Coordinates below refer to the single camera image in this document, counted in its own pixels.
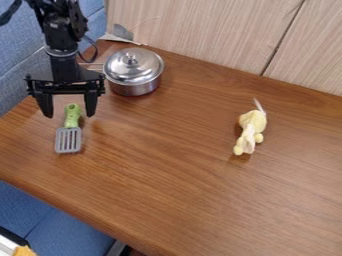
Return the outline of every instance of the green spatula handle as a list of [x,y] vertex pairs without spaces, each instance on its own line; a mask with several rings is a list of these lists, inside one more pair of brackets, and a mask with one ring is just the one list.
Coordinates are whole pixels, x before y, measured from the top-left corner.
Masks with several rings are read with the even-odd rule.
[[64,128],[78,127],[78,119],[82,114],[82,109],[79,105],[71,103],[65,106],[65,122]]

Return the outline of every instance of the pot lid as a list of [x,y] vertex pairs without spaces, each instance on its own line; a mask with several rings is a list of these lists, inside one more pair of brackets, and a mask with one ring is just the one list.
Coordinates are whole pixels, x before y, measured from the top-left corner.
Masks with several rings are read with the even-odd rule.
[[107,79],[123,85],[152,81],[164,69],[162,58],[143,48],[126,48],[109,57],[103,67]]

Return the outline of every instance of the silver pot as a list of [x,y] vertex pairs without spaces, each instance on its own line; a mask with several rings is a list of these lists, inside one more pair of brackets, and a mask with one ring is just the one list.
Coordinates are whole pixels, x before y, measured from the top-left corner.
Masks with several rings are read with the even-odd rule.
[[143,48],[126,48],[108,58],[103,67],[112,91],[139,96],[154,91],[161,82],[164,61]]

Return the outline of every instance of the lid knob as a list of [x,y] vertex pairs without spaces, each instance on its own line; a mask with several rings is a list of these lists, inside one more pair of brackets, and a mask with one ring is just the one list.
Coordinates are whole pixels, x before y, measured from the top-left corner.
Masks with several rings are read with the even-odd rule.
[[127,52],[123,58],[123,62],[127,65],[135,65],[138,64],[136,56],[132,53]]

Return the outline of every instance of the yellow toy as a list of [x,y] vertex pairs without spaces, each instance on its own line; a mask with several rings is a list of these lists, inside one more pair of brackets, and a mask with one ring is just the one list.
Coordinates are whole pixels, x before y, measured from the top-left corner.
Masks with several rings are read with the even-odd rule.
[[18,246],[13,256],[37,256],[28,246]]
[[255,150],[255,143],[264,141],[264,136],[261,133],[267,124],[266,112],[257,99],[254,99],[254,102],[258,110],[249,111],[239,117],[239,125],[243,132],[234,147],[234,154],[237,156],[243,153],[252,154]]

